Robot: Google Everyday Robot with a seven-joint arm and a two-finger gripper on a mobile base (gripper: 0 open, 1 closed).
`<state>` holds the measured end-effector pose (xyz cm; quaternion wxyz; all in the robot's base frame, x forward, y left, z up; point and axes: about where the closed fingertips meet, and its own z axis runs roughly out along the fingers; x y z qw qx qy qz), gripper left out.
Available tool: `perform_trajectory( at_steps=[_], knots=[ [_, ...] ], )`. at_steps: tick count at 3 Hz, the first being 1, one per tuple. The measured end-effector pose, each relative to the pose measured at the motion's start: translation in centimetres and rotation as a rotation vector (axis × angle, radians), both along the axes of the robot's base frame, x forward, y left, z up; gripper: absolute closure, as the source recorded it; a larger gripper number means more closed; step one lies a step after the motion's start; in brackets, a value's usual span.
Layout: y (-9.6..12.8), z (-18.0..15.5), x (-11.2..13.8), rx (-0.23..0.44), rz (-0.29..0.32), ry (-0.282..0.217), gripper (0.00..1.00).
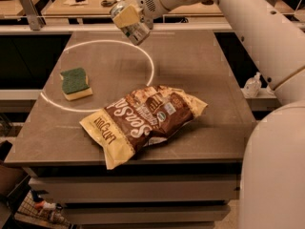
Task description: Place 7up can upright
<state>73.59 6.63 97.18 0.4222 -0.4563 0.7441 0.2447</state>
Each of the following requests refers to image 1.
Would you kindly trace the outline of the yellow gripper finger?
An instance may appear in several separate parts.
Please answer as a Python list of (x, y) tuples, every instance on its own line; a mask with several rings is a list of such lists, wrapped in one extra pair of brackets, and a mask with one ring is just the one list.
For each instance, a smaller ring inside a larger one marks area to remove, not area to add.
[(112, 21), (119, 29), (138, 23), (141, 16), (142, 9), (133, 4), (118, 4), (112, 9)]

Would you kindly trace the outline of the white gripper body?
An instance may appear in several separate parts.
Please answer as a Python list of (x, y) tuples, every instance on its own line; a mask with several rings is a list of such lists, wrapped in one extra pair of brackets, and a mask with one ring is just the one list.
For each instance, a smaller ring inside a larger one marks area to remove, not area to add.
[(142, 10), (141, 17), (149, 29), (153, 28), (153, 20), (168, 12), (161, 0), (136, 0)]

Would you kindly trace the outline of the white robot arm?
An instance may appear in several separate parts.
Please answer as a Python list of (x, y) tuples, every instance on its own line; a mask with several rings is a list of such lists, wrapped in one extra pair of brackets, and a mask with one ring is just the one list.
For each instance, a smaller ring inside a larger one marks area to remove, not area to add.
[[(113, 16), (150, 25), (201, 0), (136, 0)], [(213, 0), (281, 106), (254, 128), (243, 158), (239, 229), (305, 229), (305, 33), (266, 0)]]

